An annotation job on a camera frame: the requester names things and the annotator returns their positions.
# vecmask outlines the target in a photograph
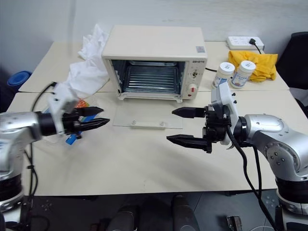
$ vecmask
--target white wall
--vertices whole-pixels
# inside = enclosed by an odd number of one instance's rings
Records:
[[[257,35],[281,53],[291,33],[308,31],[308,0],[0,0],[1,65],[32,71],[53,41],[81,41],[95,23],[200,26],[211,41]]]

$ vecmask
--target toaster oven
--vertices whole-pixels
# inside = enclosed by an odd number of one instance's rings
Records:
[[[194,99],[207,53],[198,27],[113,27],[103,62],[119,99]]]

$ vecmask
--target pill bottle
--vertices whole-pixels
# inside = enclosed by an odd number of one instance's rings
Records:
[[[230,85],[233,88],[242,88],[247,80],[250,78],[251,74],[255,70],[256,65],[251,61],[242,61],[233,78],[230,81]]]
[[[233,76],[234,70],[235,66],[233,64],[228,62],[221,63],[212,82],[212,86],[216,88],[219,84],[227,82],[228,79]]]

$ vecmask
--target white table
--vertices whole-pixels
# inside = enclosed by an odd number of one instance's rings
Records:
[[[63,82],[67,79],[69,65],[81,62],[77,52],[81,43],[54,42],[45,57],[41,60],[30,79],[19,89],[23,92],[41,92],[52,81]],[[228,60],[229,48],[226,42],[205,42],[208,53],[207,67],[217,70],[221,62]],[[205,71],[198,91],[211,91],[214,72]],[[289,87],[277,73],[276,80],[261,83],[248,81],[242,89],[237,90],[288,90]],[[115,92],[111,81],[108,81],[98,92]]]
[[[237,91],[239,115],[280,116],[294,130],[308,134],[308,120],[288,90]],[[34,93],[18,93],[8,111],[29,111]],[[210,103],[210,92],[199,92],[193,101],[125,99],[113,92],[96,93],[96,105],[110,118],[105,126],[83,133],[73,146],[35,143],[35,166],[39,176],[37,195],[95,195],[191,191],[250,190],[243,174],[243,161],[235,149],[213,144],[212,154],[172,144],[168,135],[190,134],[201,137],[205,120],[183,119],[183,129],[133,129],[113,126],[117,106],[144,102],[147,107],[168,106],[170,112],[181,106],[203,107]],[[38,109],[46,105],[46,95]],[[257,187],[257,171],[251,148],[248,175]],[[266,159],[260,155],[264,189],[276,188]],[[28,170],[23,185],[28,188]]]

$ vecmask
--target white cloth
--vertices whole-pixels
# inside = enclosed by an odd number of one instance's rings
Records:
[[[85,60],[70,64],[65,84],[69,85],[81,99],[97,92],[109,80],[103,64],[102,51],[108,35],[96,24],[92,35],[83,37],[81,51],[78,54]]]

